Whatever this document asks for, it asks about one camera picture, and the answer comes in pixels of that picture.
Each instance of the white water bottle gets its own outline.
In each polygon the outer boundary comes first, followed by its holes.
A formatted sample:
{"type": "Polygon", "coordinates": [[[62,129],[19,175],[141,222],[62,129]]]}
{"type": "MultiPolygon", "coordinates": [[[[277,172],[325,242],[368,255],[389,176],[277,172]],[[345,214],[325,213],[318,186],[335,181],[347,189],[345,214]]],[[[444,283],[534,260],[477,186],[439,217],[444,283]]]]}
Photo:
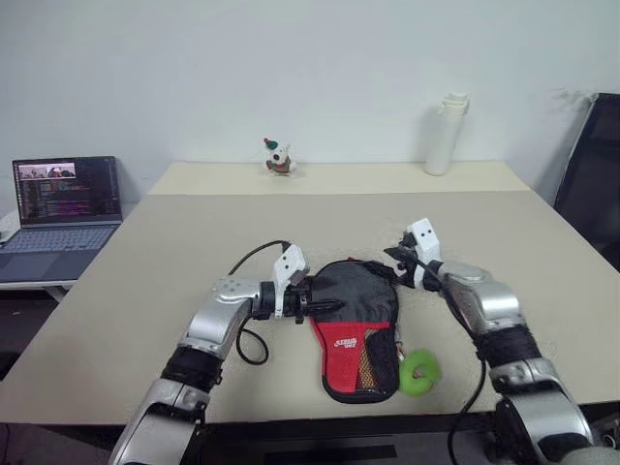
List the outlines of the white water bottle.
{"type": "Polygon", "coordinates": [[[469,107],[467,94],[448,94],[439,109],[435,140],[426,158],[424,169],[434,176],[448,171],[456,141],[469,107]]]}

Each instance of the beige tabletop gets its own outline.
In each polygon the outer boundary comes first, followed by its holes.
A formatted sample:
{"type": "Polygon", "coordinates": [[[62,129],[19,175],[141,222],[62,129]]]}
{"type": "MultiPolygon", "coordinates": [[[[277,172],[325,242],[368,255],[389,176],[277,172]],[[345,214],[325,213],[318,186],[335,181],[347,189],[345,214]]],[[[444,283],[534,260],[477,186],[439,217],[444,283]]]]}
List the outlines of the beige tabletop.
{"type": "MultiPolygon", "coordinates": [[[[179,166],[172,171],[178,176],[179,166]]],[[[251,179],[248,174],[245,181],[251,179]]],[[[179,195],[178,186],[170,192],[172,182],[161,192],[169,180],[166,175],[137,206],[0,384],[0,421],[123,423],[159,376],[210,285],[248,250],[286,238],[302,247],[315,271],[347,257],[389,263],[381,250],[424,216],[442,240],[445,259],[482,266],[515,290],[542,352],[579,403],[620,398],[619,275],[522,183],[499,189],[492,185],[496,181],[473,179],[478,192],[465,182],[458,192],[262,196],[214,195],[189,186],[194,195],[188,196],[179,195]]],[[[388,185],[385,179],[368,181],[371,189],[388,185]]],[[[238,274],[266,279],[276,255],[264,252],[238,274]]],[[[419,290],[399,294],[405,349],[432,350],[444,370],[430,394],[340,404],[323,391],[321,352],[309,324],[254,322],[251,327],[269,345],[269,362],[249,366],[232,351],[207,418],[458,411],[479,375],[471,342],[439,297],[419,290]]],[[[496,400],[487,383],[474,410],[491,410],[496,400]]]]}

